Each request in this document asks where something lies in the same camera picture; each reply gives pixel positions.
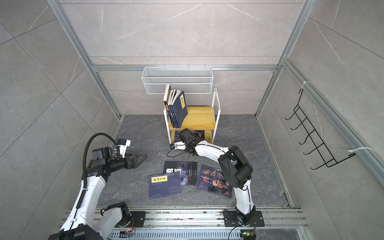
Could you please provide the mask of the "dark portrait book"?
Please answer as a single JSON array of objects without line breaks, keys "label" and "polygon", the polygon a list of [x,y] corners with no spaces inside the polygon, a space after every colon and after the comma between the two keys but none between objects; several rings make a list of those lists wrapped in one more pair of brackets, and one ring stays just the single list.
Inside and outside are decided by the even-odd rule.
[{"label": "dark portrait book", "polygon": [[201,165],[200,167],[196,189],[229,199],[233,193],[233,187],[229,184],[223,172],[207,165]]},{"label": "dark portrait book", "polygon": [[[205,131],[203,130],[190,130],[191,134],[196,138],[196,139],[202,139],[205,140]],[[175,139],[174,142],[181,142],[180,138],[180,133],[181,131],[175,131]]]}]

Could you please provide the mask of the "dark book pages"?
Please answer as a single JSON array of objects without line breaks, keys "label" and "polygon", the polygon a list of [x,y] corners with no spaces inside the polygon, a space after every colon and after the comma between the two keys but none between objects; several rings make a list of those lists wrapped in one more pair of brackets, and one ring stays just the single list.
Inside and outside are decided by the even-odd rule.
[{"label": "dark book pages", "polygon": [[173,122],[174,122],[174,126],[172,126],[172,127],[175,128],[177,125],[176,125],[176,121],[174,119],[174,109],[173,109],[173,106],[172,106],[173,93],[174,93],[174,90],[171,90],[171,94],[170,94],[169,99],[168,99],[168,104],[169,104],[169,109],[170,109],[170,111],[172,113],[172,119],[173,119]]}]

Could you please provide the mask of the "blue book yellow label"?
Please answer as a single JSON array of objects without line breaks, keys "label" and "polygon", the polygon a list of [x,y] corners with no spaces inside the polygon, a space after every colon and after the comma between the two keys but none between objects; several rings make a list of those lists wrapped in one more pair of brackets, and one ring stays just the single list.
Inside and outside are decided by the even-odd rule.
[{"label": "blue book yellow label", "polygon": [[184,91],[181,91],[181,93],[177,97],[176,105],[177,105],[177,115],[178,115],[178,120],[179,120],[179,125],[180,125],[179,128],[181,128],[182,124],[184,122],[184,119],[188,115],[188,109],[187,109]]}]

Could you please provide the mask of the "navy book yin-yang cover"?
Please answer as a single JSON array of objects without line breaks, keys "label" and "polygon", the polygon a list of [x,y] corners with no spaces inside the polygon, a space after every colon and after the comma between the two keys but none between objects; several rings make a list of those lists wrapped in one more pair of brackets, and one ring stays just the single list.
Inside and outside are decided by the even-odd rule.
[{"label": "navy book yin-yang cover", "polygon": [[174,93],[173,93],[173,101],[172,101],[172,106],[173,106],[173,109],[174,109],[174,119],[176,121],[176,129],[178,129],[180,127],[179,125],[179,120],[178,120],[178,115],[177,115],[177,105],[176,105],[176,101],[177,101],[177,97],[179,96],[179,94],[181,93],[180,90],[174,90]]}]

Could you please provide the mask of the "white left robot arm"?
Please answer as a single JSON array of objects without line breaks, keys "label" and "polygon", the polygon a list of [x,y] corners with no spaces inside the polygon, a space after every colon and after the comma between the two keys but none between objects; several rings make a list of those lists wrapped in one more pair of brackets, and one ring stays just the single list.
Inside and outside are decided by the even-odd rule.
[{"label": "white left robot arm", "polygon": [[116,226],[135,226],[125,202],[102,209],[102,217],[96,223],[94,215],[109,176],[119,170],[138,168],[148,156],[127,154],[124,157],[113,157],[108,147],[93,150],[92,154],[93,159],[85,168],[73,209],[60,231],[49,236],[50,240],[106,240]]}]

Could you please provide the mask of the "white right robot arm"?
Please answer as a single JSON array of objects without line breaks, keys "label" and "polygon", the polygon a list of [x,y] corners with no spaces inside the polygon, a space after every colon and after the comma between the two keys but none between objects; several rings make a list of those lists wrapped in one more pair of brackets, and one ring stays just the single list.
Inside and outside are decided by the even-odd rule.
[{"label": "white right robot arm", "polygon": [[182,130],[179,136],[181,141],[175,143],[176,149],[219,163],[226,183],[235,188],[237,218],[241,224],[248,224],[256,212],[251,195],[253,168],[242,151],[237,146],[219,147],[197,139],[188,129]]}]

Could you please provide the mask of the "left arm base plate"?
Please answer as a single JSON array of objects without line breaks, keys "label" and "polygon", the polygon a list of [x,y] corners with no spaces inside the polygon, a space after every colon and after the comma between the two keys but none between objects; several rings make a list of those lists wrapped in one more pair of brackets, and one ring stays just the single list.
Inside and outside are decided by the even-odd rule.
[{"label": "left arm base plate", "polygon": [[134,211],[130,212],[131,217],[129,220],[123,219],[122,223],[118,223],[117,227],[120,228],[132,228],[133,226],[135,228],[142,228],[144,226],[145,220],[146,220],[146,213],[145,211]]}]

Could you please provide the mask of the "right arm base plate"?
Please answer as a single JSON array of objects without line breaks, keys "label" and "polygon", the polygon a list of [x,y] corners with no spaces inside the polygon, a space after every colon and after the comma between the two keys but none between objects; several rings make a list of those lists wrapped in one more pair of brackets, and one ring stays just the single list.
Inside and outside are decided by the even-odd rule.
[{"label": "right arm base plate", "polygon": [[223,217],[226,227],[235,227],[237,225],[245,227],[249,225],[256,227],[265,226],[262,212],[256,211],[255,209],[251,210],[247,215],[244,215],[239,211],[223,210]]}]

